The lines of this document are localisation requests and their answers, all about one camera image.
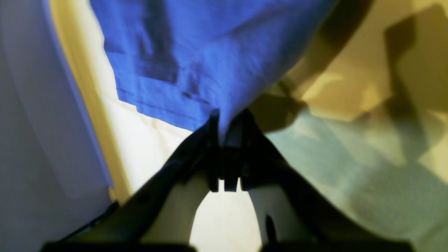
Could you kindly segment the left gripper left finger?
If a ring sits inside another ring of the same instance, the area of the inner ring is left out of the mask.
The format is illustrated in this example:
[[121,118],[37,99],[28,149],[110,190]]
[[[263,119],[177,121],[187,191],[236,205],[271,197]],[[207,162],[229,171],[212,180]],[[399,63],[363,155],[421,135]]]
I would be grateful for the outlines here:
[[43,252],[194,252],[189,245],[197,208],[219,191],[219,110],[185,139],[162,169],[121,207]]

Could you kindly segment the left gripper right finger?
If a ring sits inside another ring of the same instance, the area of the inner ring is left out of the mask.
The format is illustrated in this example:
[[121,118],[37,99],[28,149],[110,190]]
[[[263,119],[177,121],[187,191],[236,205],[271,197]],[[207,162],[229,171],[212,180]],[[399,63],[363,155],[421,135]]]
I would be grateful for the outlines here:
[[262,252],[412,252],[347,218],[295,171],[248,110],[231,123],[224,145],[225,191],[248,192]]

